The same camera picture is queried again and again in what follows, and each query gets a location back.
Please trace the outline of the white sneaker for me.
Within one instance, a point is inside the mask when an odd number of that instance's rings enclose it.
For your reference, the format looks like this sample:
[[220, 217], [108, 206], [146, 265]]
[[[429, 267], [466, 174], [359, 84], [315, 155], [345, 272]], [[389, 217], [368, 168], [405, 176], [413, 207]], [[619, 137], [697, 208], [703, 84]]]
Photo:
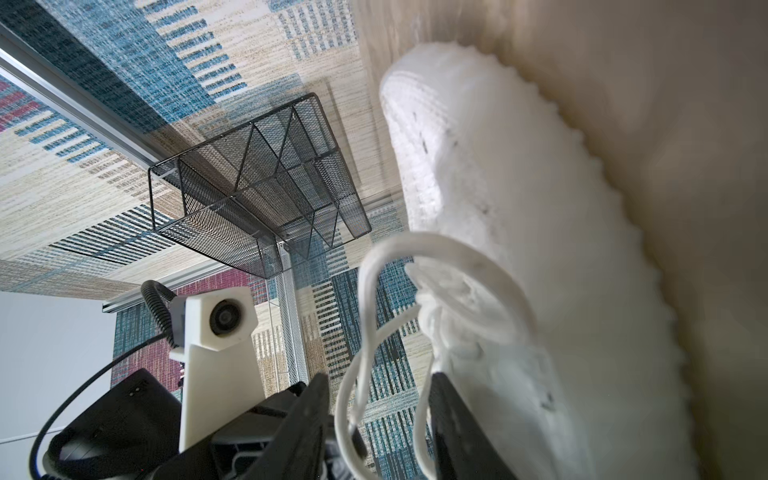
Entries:
[[455, 43], [406, 53], [380, 101], [410, 228], [521, 284], [595, 477], [696, 478], [675, 315], [582, 133], [514, 68]]

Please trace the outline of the white shoelace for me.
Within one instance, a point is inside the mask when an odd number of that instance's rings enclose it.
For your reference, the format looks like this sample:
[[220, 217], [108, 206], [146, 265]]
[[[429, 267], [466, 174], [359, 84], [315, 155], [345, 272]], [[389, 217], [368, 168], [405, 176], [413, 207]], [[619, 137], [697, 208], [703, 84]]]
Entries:
[[377, 477], [357, 455], [352, 443], [352, 432], [368, 403], [375, 351], [419, 312], [419, 308], [414, 306], [382, 327], [376, 323], [376, 289], [380, 271], [388, 263], [407, 256], [440, 261], [481, 283], [505, 307], [511, 319], [518, 322], [517, 331], [528, 338], [533, 335], [534, 315], [522, 289], [506, 271], [470, 246], [429, 232], [400, 233], [375, 245], [359, 267], [357, 291], [361, 348], [344, 374], [335, 405], [334, 427], [340, 453], [356, 479]]

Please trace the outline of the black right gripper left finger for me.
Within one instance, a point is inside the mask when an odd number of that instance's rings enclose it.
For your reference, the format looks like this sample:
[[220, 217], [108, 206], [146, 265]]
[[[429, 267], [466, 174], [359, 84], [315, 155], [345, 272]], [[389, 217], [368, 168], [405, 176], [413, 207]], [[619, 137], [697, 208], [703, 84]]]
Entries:
[[240, 479], [320, 479], [324, 468], [329, 380], [316, 374], [276, 436]]

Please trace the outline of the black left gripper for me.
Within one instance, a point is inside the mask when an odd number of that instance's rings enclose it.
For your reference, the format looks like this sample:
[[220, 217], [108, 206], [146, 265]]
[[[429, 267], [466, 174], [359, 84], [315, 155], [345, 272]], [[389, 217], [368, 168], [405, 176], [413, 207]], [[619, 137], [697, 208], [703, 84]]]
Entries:
[[[271, 395], [236, 419], [176, 455], [152, 474], [153, 479], [240, 479], [276, 436], [283, 419], [309, 383], [298, 382]], [[327, 477], [324, 468], [320, 479]]]

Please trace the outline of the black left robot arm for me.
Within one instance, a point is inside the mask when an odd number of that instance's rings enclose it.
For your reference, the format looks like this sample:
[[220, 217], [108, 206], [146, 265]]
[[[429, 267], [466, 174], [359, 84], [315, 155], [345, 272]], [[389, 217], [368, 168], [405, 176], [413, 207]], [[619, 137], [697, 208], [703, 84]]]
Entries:
[[324, 479], [328, 409], [328, 378], [318, 374], [179, 448], [181, 403], [141, 369], [51, 440], [43, 476]]

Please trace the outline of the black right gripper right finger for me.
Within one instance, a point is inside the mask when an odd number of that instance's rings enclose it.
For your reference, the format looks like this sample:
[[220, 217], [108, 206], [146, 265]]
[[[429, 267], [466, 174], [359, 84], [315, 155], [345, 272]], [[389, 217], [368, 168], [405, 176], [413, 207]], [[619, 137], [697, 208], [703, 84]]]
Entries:
[[428, 395], [438, 479], [501, 479], [502, 462], [450, 379], [431, 376]]

